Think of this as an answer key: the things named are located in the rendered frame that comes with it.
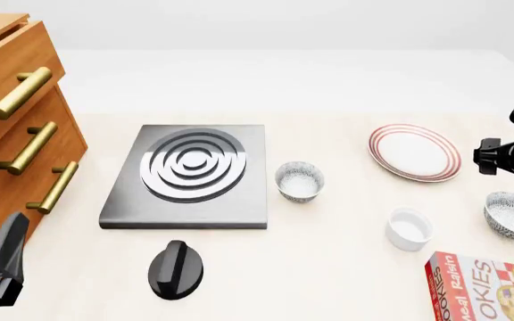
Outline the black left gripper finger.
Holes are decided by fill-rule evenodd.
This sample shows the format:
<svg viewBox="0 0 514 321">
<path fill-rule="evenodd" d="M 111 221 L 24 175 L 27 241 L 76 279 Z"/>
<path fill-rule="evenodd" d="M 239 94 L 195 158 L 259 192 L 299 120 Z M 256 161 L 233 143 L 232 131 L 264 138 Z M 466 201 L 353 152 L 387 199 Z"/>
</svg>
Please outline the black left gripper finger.
<svg viewBox="0 0 514 321">
<path fill-rule="evenodd" d="M 12 279 L 24 281 L 22 258 L 29 219 L 23 213 L 11 214 L 0 227 L 0 283 Z"/>
</svg>

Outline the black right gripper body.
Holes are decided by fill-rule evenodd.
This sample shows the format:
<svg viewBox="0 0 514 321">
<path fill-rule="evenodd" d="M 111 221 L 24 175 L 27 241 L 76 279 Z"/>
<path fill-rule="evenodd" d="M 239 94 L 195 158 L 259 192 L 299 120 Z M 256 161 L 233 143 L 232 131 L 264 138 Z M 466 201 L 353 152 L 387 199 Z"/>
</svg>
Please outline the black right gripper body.
<svg viewBox="0 0 514 321">
<path fill-rule="evenodd" d="M 501 146 L 500 138 L 484 138 L 477 149 L 474 150 L 473 161 L 478 165 L 479 173 L 483 175 L 497 174 L 498 149 Z"/>
</svg>

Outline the patterned black white bowl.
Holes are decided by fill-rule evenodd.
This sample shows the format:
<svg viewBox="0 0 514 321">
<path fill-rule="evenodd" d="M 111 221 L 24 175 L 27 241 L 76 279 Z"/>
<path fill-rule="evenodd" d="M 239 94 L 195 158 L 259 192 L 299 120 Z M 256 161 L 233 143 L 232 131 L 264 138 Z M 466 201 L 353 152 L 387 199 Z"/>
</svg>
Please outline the patterned black white bowl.
<svg viewBox="0 0 514 321">
<path fill-rule="evenodd" d="M 488 194 L 485 199 L 484 216 L 494 232 L 514 240 L 514 193 Z"/>
<path fill-rule="evenodd" d="M 276 170 L 275 184 L 287 200 L 306 203 L 322 191 L 325 178 L 319 168 L 309 162 L 291 161 Z"/>
</svg>

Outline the white plate with red rings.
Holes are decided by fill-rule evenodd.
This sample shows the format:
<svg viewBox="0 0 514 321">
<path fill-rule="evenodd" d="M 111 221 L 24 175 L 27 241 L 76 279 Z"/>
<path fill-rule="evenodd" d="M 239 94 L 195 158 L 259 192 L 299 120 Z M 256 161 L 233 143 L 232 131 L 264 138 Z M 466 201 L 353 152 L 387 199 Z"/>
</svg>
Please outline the white plate with red rings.
<svg viewBox="0 0 514 321">
<path fill-rule="evenodd" d="M 371 157 L 396 176 L 439 183 L 458 176 L 462 159 L 455 144 L 434 130 L 411 124 L 389 124 L 372 131 Z"/>
</svg>

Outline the flat black stove plate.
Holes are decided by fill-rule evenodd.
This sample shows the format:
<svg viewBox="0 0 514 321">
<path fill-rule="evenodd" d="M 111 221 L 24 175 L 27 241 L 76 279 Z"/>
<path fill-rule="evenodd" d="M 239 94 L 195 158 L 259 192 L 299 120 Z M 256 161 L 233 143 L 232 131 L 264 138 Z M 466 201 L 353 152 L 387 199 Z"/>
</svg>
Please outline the flat black stove plate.
<svg viewBox="0 0 514 321">
<path fill-rule="evenodd" d="M 266 229 L 263 125 L 143 125 L 103 229 Z"/>
</svg>

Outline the small white ramekin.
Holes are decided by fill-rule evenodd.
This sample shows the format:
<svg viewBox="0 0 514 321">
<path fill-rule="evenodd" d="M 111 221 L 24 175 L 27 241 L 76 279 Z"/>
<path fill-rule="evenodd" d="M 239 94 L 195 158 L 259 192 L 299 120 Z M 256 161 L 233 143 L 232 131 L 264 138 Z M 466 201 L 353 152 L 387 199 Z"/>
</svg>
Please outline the small white ramekin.
<svg viewBox="0 0 514 321">
<path fill-rule="evenodd" d="M 431 221 L 411 208 L 393 210 L 385 225 L 387 240 L 401 251 L 421 251 L 433 233 Z"/>
</svg>

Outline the narrow wooden drawer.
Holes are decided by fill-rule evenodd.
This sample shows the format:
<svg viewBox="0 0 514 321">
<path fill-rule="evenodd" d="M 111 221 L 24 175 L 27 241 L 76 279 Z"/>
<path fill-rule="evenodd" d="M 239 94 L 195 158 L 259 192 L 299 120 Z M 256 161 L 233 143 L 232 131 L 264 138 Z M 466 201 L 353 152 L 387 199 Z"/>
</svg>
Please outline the narrow wooden drawer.
<svg viewBox="0 0 514 321">
<path fill-rule="evenodd" d="M 39 210 L 26 208 L 28 202 L 41 202 L 59 178 L 52 168 L 64 168 L 79 161 L 86 151 L 77 129 L 65 117 L 55 117 L 58 129 L 18 176 L 0 169 L 0 226 L 11 214 L 23 213 L 29 219 L 27 235 L 32 235 L 45 216 Z M 27 128 L 41 128 L 43 119 L 24 119 L 0 140 L 0 161 L 12 161 L 34 137 Z"/>
<path fill-rule="evenodd" d="M 72 125 L 77 129 L 81 140 L 85 143 L 84 137 L 81 135 L 78 125 L 74 120 L 68 104 L 65 102 L 61 91 L 58 88 L 54 88 L 47 93 L 44 98 L 42 98 L 35 106 L 33 106 L 27 114 L 24 115 L 21 119 L 16 122 L 15 125 L 11 128 L 11 130 L 18 125 L 24 119 L 43 119 L 45 122 L 52 121 L 54 122 L 55 117 L 65 117 L 69 120 Z"/>
</svg>

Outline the red cookies box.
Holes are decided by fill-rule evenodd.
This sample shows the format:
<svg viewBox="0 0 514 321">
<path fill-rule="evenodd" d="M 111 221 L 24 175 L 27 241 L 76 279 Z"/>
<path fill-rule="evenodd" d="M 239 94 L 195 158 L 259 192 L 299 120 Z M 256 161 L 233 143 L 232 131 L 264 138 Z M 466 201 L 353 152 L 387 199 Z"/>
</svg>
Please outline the red cookies box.
<svg viewBox="0 0 514 321">
<path fill-rule="evenodd" d="M 514 264 L 437 251 L 425 270 L 435 321 L 514 321 Z"/>
</svg>

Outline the round black stove knob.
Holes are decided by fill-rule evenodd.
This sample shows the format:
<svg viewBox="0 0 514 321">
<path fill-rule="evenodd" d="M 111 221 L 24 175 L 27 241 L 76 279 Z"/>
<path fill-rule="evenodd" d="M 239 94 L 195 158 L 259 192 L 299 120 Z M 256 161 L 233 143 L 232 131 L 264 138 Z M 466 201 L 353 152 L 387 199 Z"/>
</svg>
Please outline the round black stove knob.
<svg viewBox="0 0 514 321">
<path fill-rule="evenodd" d="M 203 260 L 181 240 L 172 240 L 155 256 L 148 269 L 148 283 L 165 300 L 184 299 L 203 280 Z"/>
</svg>

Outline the wide wooden drawer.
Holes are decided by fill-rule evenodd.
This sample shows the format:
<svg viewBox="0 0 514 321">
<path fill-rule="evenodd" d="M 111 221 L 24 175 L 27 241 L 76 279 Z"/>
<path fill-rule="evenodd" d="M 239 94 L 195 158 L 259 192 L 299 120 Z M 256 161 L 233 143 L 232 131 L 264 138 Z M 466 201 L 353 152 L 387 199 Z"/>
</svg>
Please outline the wide wooden drawer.
<svg viewBox="0 0 514 321">
<path fill-rule="evenodd" d="M 0 119 L 0 139 L 39 101 L 64 74 L 64 68 L 43 22 L 27 23 L 0 42 L 0 101 L 20 84 L 17 75 L 41 67 L 52 77 L 8 119 Z"/>
</svg>

